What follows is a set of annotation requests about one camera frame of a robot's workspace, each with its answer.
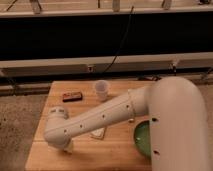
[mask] black panel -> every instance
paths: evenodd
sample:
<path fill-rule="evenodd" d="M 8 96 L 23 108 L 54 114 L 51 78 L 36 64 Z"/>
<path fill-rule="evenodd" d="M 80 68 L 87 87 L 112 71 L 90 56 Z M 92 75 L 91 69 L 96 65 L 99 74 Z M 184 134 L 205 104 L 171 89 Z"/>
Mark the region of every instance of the black panel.
<path fill-rule="evenodd" d="M 128 15 L 0 19 L 0 60 L 114 56 Z M 120 55 L 213 51 L 213 12 L 137 14 Z"/>

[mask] green bowl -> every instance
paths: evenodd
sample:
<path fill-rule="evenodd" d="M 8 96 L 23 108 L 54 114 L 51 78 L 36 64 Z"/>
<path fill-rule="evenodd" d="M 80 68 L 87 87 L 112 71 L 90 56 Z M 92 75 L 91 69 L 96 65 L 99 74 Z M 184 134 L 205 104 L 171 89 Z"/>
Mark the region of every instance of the green bowl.
<path fill-rule="evenodd" d="M 134 131 L 134 141 L 138 151 L 151 158 L 149 121 L 139 123 Z"/>

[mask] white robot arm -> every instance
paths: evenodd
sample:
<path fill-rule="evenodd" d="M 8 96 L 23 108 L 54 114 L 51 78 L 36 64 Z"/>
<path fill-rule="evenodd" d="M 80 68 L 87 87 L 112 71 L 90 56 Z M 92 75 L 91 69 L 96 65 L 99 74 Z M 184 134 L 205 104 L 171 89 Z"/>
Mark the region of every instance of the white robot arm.
<path fill-rule="evenodd" d="M 212 171 L 204 100 L 194 84 L 179 77 L 129 90 L 70 119 L 64 108 L 52 108 L 44 138 L 65 149 L 75 136 L 145 114 L 150 115 L 153 171 Z"/>

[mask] wooden table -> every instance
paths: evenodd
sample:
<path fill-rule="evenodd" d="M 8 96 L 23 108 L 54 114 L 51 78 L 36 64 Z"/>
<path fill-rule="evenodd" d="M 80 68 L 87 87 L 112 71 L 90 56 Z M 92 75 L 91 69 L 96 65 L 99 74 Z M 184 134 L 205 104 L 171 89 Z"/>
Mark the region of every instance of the wooden table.
<path fill-rule="evenodd" d="M 72 117 L 100 104 L 92 89 L 93 83 L 93 81 L 57 81 L 52 84 L 26 163 L 26 171 L 151 171 L 150 160 L 139 154 L 133 141 L 135 126 L 147 119 L 147 116 L 137 118 L 135 123 L 125 121 L 107 127 L 104 140 L 93 139 L 89 133 L 73 138 L 73 154 L 50 147 L 44 141 L 43 131 L 49 108 L 62 105 L 69 110 Z M 148 84 L 151 82 L 110 81 L 109 99 L 129 88 Z M 81 91 L 83 101 L 63 103 L 62 94 L 70 91 Z"/>

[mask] white cup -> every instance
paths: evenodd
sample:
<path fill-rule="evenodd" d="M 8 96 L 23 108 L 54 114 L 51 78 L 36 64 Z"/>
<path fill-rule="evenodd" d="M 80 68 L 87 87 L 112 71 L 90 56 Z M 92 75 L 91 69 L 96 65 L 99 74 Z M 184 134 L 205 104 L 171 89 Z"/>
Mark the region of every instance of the white cup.
<path fill-rule="evenodd" d="M 98 99 L 103 102 L 107 100 L 109 83 L 105 80 L 98 80 L 94 83 L 93 88 Z"/>

